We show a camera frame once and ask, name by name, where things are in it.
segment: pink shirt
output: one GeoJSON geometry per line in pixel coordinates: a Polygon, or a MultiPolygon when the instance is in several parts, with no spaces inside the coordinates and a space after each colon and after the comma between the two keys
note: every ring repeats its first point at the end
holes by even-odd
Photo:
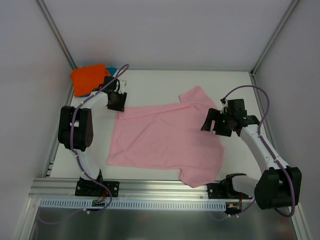
{"type": "Polygon", "coordinates": [[[216,180],[224,158],[220,137],[200,131],[215,103],[196,86],[180,103],[127,107],[115,120],[108,165],[147,169],[180,169],[191,187],[216,180]]]}

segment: table surface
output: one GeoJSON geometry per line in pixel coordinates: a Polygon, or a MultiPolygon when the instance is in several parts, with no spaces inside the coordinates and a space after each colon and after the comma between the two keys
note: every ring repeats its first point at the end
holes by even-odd
{"type": "MultiPolygon", "coordinates": [[[[127,81],[125,89],[128,94],[125,104],[127,107],[179,103],[179,94],[200,86],[220,108],[222,107],[220,99],[230,90],[241,85],[251,85],[247,72],[128,70],[120,79],[127,81]]],[[[261,117],[253,88],[238,89],[228,99],[244,99],[248,114],[261,117]]],[[[73,97],[71,106],[77,106],[83,100],[84,98],[73,97]]],[[[91,152],[94,153],[93,157],[103,177],[118,180],[179,180],[179,169],[160,170],[106,164],[116,114],[107,108],[92,112],[94,138],[91,152]]],[[[233,173],[245,173],[259,179],[261,176],[259,166],[247,145],[237,134],[234,132],[231,137],[222,136],[220,139],[225,147],[225,153],[216,180],[222,180],[227,174],[233,173]]],[[[63,144],[59,144],[50,177],[79,178],[79,176],[80,170],[73,155],[63,144]]]]}

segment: folded orange cloth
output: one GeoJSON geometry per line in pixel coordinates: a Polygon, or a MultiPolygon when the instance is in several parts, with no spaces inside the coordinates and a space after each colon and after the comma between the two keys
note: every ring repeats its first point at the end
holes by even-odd
{"type": "Polygon", "coordinates": [[[105,76],[110,76],[110,73],[104,64],[73,70],[70,77],[73,83],[74,96],[81,97],[90,94],[93,89],[104,83],[105,76]]]}

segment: folded cloth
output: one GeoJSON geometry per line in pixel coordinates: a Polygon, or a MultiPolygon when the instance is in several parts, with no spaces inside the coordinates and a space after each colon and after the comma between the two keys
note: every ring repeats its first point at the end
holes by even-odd
{"type": "Polygon", "coordinates": [[[110,76],[110,73],[104,64],[76,68],[70,75],[74,96],[90,94],[93,89],[104,83],[105,76],[110,76]]]}
{"type": "Polygon", "coordinates": [[[113,127],[108,165],[181,169],[191,187],[216,180],[224,158],[220,137],[200,131],[209,108],[217,108],[203,89],[179,96],[180,103],[127,107],[113,127]]]}

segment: white wall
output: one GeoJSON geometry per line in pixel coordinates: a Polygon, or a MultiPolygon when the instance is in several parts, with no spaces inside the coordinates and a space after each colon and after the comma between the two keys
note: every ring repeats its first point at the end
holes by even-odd
{"type": "Polygon", "coordinates": [[[320,1],[301,0],[256,75],[270,96],[268,122],[282,157],[302,171],[300,202],[320,235],[320,1]]]}
{"type": "Polygon", "coordinates": [[[34,0],[1,1],[0,32],[0,239],[9,240],[42,177],[71,68],[34,0]]]}
{"type": "Polygon", "coordinates": [[[292,0],[44,0],[78,67],[250,71],[292,0]]]}

